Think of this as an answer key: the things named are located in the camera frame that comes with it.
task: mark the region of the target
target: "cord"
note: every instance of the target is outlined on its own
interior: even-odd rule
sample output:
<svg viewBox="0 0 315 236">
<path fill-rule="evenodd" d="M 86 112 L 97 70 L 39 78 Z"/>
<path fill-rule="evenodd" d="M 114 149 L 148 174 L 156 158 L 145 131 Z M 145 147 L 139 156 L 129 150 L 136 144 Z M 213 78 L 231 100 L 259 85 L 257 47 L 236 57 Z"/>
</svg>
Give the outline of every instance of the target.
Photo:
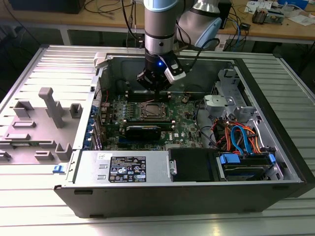
<svg viewBox="0 0 315 236">
<path fill-rule="evenodd" d="M 186 32 L 185 30 L 183 30 L 183 28 L 181 28 L 181 27 L 179 26 L 178 21 L 176 21 L 176 27 L 177 27 L 178 32 L 179 32 L 179 35 L 180 35 L 180 37 L 181 37 L 181 41 L 182 41 L 183 43 L 185 43 L 185 41 L 184 41 L 184 39 L 183 39 L 183 36 L 182 36 L 182 33 L 181 33 L 181 31 L 182 31 L 182 32 L 186 35 L 186 37 L 188 38 L 188 40 L 189 40 L 188 45 L 191 45 L 191 37 L 187 34 L 187 32 Z"/>
<path fill-rule="evenodd" d="M 202 129 L 205 128 L 206 126 L 204 126 L 202 129 L 200 129 L 200 126 L 199 126 L 199 124 L 198 124 L 198 113 L 199 113 L 200 106 L 201 106 L 201 103 L 202 103 L 202 102 L 203 102 L 203 99 L 200 101 L 199 106 L 198 106 L 198 109 L 197 109 L 197 112 L 196 112 L 196 126 L 197 126 L 197 129 L 200 131 L 200 133 L 201 133 L 205 138 L 207 138 L 214 146 L 216 146 L 216 143 L 202 131 Z"/>
<path fill-rule="evenodd" d="M 208 40 L 201 46 L 201 48 L 199 49 L 199 51 L 198 51 L 198 53 L 197 53 L 195 59 L 193 60 L 192 64 L 190 65 L 190 69 L 192 69 L 193 66 L 196 64 L 196 62 L 197 62 L 197 60 L 198 60 L 198 58 L 199 58 L 199 56 L 200 56 L 200 54 L 201 54 L 201 52 L 202 52 L 202 49 L 203 49 L 208 43 L 210 43 L 211 41 L 214 41 L 214 40 L 216 40 L 216 41 L 218 42 L 216 46 L 218 46 L 218 45 L 220 44 L 220 40 L 219 40 L 218 38 L 210 38 L 210 39 L 208 39 Z"/>
<path fill-rule="evenodd" d="M 137 3 L 132 0 L 132 2 L 134 2 L 134 34 L 135 36 L 137 36 Z M 134 47 L 137 47 L 137 40 L 134 40 Z"/>
<path fill-rule="evenodd" d="M 110 14 L 112 14 L 113 11 L 117 11 L 117 10 L 120 10 L 120 9 L 121 9 L 121 7 L 119 7 L 119 8 L 116 8 L 116 9 L 113 9 L 113 10 L 108 10 L 108 11 L 102 11 L 102 10 L 101 10 L 101 9 L 102 9 L 103 7 L 105 7 L 105 6 L 114 6 L 114 5 L 118 4 L 118 3 L 120 2 L 120 0 L 117 0 L 117 2 L 116 2 L 116 3 L 113 3 L 113 4 L 102 5 L 102 6 L 100 6 L 100 7 L 97 9 L 98 11 L 92 11 L 92 10 L 87 9 L 88 4 L 90 4 L 90 3 L 93 2 L 93 1 L 95 1 L 95 0 L 90 0 L 90 1 L 88 1 L 87 3 L 84 4 L 84 9 L 85 9 L 86 11 L 91 12 L 91 13 L 98 13 L 98 14 L 101 15 L 102 13 L 110 13 Z"/>
<path fill-rule="evenodd" d="M 129 24 L 130 28 L 132 28 L 132 24 L 133 24 L 133 7 L 134 7 L 134 4 L 135 4 L 134 1 L 132 1 L 130 16 L 128 19 L 128 24 Z M 128 47 L 128 40 L 129 40 L 129 31 L 127 30 L 126 47 Z"/>
<path fill-rule="evenodd" d="M 14 20 L 16 20 L 25 30 L 29 35 L 38 43 L 38 45 L 41 45 L 41 43 L 28 31 L 28 29 L 12 14 L 12 12 L 9 10 L 8 6 L 5 3 L 5 0 L 2 0 L 4 7 L 6 10 L 9 12 L 9 14 L 13 17 Z"/>
<path fill-rule="evenodd" d="M 231 21 L 234 22 L 234 23 L 236 24 L 236 26 L 237 26 L 238 36 L 237 36 L 236 43 L 234 44 L 234 45 L 235 45 L 235 48 L 233 49 L 233 51 L 235 51 L 235 49 L 237 48 L 236 45 L 238 45 L 238 43 L 239 43 L 239 41 L 240 41 L 241 29 L 240 29 L 240 26 L 238 25 L 238 23 L 237 23 L 235 20 L 230 19 L 230 18 L 228 18 L 228 20 L 231 20 Z"/>
<path fill-rule="evenodd" d="M 129 24 L 128 24 L 127 15 L 126 15 L 126 11 L 125 11 L 124 0 L 121 0 L 121 3 L 122 3 L 122 9 L 123 9 L 123 14 L 124 14 L 124 19 L 125 19 L 125 23 L 126 23 L 126 25 L 127 25 L 128 31 L 129 31 L 129 33 L 131 34 L 131 36 L 132 36 L 135 40 L 139 41 L 139 40 L 136 38 L 136 36 L 133 34 L 133 32 L 131 31 L 131 28 L 130 28 L 130 26 L 129 26 Z"/>
<path fill-rule="evenodd" d="M 7 34 L 7 33 L 4 31 L 1 27 L 0 27 L 0 30 L 2 31 L 2 33 L 3 33 L 6 37 L 8 37 L 8 38 L 11 40 L 10 42 L 11 42 L 12 47 L 20 50 L 20 54 L 21 54 L 22 57 L 25 57 L 25 56 L 22 54 L 21 49 L 24 50 L 25 52 L 29 53 L 29 54 L 31 55 L 31 57 L 34 56 L 34 53 L 32 53 L 32 52 L 30 52 L 29 50 L 27 50 L 27 49 L 21 47 L 22 39 L 20 40 L 20 45 L 19 45 L 19 46 L 15 46 L 15 45 L 13 44 L 13 42 L 12 42 L 15 38 L 12 38 L 9 34 Z"/>
</svg>

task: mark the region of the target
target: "blue clip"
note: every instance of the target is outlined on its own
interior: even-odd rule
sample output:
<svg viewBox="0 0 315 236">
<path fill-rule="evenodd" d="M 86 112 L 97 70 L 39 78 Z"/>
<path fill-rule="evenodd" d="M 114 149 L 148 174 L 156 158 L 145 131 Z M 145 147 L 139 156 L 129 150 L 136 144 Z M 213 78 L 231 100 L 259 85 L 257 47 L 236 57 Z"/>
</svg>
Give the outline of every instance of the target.
<svg viewBox="0 0 315 236">
<path fill-rule="evenodd" d="M 225 163 L 241 163 L 241 160 L 237 154 L 226 153 L 220 156 L 221 164 Z"/>
<path fill-rule="evenodd" d="M 88 139 L 88 138 L 90 138 L 91 136 L 92 136 L 91 133 L 86 133 L 85 136 L 84 136 L 84 138 Z"/>
<path fill-rule="evenodd" d="M 56 165 L 53 169 L 53 173 L 54 174 L 63 174 L 64 171 L 63 171 L 63 166 L 61 165 Z"/>
<path fill-rule="evenodd" d="M 87 125 L 87 130 L 88 130 L 88 131 L 92 131 L 92 130 L 93 130 L 93 127 L 88 124 L 88 125 Z"/>
<path fill-rule="evenodd" d="M 272 162 L 272 164 L 275 164 L 276 162 L 276 158 L 273 154 L 269 154 L 269 158 L 270 158 L 270 161 Z"/>
<path fill-rule="evenodd" d="M 231 130 L 231 141 L 232 141 L 233 145 L 240 151 L 240 153 L 242 155 L 244 154 L 243 150 L 235 142 L 234 131 L 237 128 L 239 128 L 243 134 L 246 151 L 248 153 L 252 154 L 252 148 L 251 148 L 251 145 L 249 145 L 249 143 L 248 143 L 246 131 L 242 127 L 240 127 L 239 125 L 234 126 Z"/>
<path fill-rule="evenodd" d="M 88 140 L 84 140 L 84 141 L 83 141 L 83 145 L 84 145 L 84 146 L 90 146 L 90 144 L 91 144 L 91 142 L 88 141 Z"/>
<path fill-rule="evenodd" d="M 94 119 L 89 118 L 88 124 L 89 124 L 89 125 L 94 124 Z"/>
</svg>

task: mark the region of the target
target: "electronic device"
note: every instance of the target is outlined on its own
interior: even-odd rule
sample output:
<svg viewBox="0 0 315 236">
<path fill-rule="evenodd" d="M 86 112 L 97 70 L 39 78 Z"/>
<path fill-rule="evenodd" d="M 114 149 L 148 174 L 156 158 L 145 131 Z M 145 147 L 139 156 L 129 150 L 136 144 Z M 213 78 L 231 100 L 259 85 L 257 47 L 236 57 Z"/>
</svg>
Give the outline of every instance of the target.
<svg viewBox="0 0 315 236">
<path fill-rule="evenodd" d="M 264 23 L 282 24 L 283 21 L 284 15 L 275 9 L 267 10 L 258 7 L 252 16 L 252 22 L 260 25 Z"/>
<path fill-rule="evenodd" d="M 232 3 L 230 0 L 220 0 L 218 8 L 220 10 L 220 18 L 222 20 L 220 29 L 224 29 L 228 15 L 230 13 Z"/>
<path fill-rule="evenodd" d="M 85 0 L 9 0 L 14 10 L 78 14 Z"/>
<path fill-rule="evenodd" d="M 221 24 L 218 2 L 144 3 L 145 50 L 84 47 L 81 54 L 51 46 L 36 54 L 45 59 L 34 59 L 3 102 L 11 115 L 1 120 L 0 161 L 68 162 L 54 191 L 82 218 L 260 212 L 314 188 L 299 141 L 286 131 L 296 122 L 280 121 L 271 106 L 290 99 L 270 95 L 279 83 L 270 78 L 279 75 L 280 85 L 304 96 L 281 109 L 314 105 L 285 63 L 272 55 L 202 53 Z M 198 53 L 172 50 L 181 14 L 179 27 L 187 27 Z M 75 59 L 56 57 L 65 50 Z M 69 93 L 72 86 L 84 92 Z"/>
</svg>

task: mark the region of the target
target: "metal panel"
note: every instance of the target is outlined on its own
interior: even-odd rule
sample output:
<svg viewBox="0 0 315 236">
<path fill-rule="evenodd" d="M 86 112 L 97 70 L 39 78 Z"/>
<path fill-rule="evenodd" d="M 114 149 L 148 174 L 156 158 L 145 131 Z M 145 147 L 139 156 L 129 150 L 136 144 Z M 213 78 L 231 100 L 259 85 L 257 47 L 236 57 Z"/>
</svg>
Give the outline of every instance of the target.
<svg viewBox="0 0 315 236">
<path fill-rule="evenodd" d="M 102 47 L 68 47 L 51 46 L 46 51 L 52 55 L 67 53 L 67 57 L 73 54 L 74 57 L 83 58 L 87 54 L 91 56 L 96 52 L 114 51 L 121 52 L 122 49 L 102 48 Z M 130 50 L 134 53 L 141 53 L 141 50 Z M 273 68 L 282 69 L 284 65 L 272 55 L 267 54 L 234 54 L 234 53 L 202 53 L 202 56 L 216 56 L 218 58 L 229 58 L 237 55 L 244 58 L 249 68 L 262 69 Z M 37 70 L 35 72 L 55 72 L 51 68 L 60 66 L 65 73 L 73 73 L 73 68 L 94 69 L 92 63 L 59 63 L 40 62 L 36 68 L 50 68 Z M 276 79 L 269 79 L 271 74 L 266 74 L 264 78 L 256 79 L 264 94 L 275 96 L 285 96 L 283 91 L 294 91 L 294 97 L 306 96 L 301 86 L 296 81 L 285 79 L 281 83 Z M 62 79 L 28 79 L 28 85 L 39 85 L 48 81 L 47 85 L 63 86 L 66 81 L 68 86 L 80 86 L 88 80 L 62 80 Z M 313 101 L 307 105 L 296 104 L 271 104 L 279 119 L 283 122 L 298 123 L 302 117 L 314 117 L 315 107 Z M 299 148 L 300 153 L 305 158 L 310 169 L 315 173 L 315 145 L 311 142 L 315 139 L 314 131 L 310 129 L 287 128 L 287 132 L 293 140 L 307 147 Z M 313 235 L 315 234 L 315 190 L 312 190 L 298 199 L 282 200 L 262 213 L 250 214 L 212 214 L 212 215 L 189 215 L 189 216 L 169 216 L 169 217 L 137 217 L 119 219 L 81 219 L 56 196 L 53 190 L 54 182 L 59 182 L 64 176 L 53 175 L 54 165 L 18 165 L 0 166 L 0 215 L 2 217 L 0 226 L 8 226 L 0 229 L 1 235 L 49 235 L 61 232 L 72 234 L 74 231 L 85 235 L 199 235 L 199 236 L 272 236 L 272 235 Z"/>
</svg>

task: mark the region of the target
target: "table leg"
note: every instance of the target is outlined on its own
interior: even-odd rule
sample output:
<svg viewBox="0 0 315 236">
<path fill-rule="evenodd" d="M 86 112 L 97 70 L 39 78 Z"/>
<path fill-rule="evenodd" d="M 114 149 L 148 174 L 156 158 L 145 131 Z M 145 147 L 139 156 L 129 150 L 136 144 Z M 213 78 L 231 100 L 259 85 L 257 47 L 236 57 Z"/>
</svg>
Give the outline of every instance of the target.
<svg viewBox="0 0 315 236">
<path fill-rule="evenodd" d="M 15 32 L 15 27 L 13 26 L 0 26 L 4 32 L 9 34 L 12 38 L 16 38 L 18 35 Z"/>
<path fill-rule="evenodd" d="M 70 39 L 69 34 L 68 34 L 67 27 L 61 26 L 59 28 L 59 30 L 60 30 L 61 37 L 63 38 L 63 44 L 64 45 L 72 45 L 71 39 Z"/>
</svg>

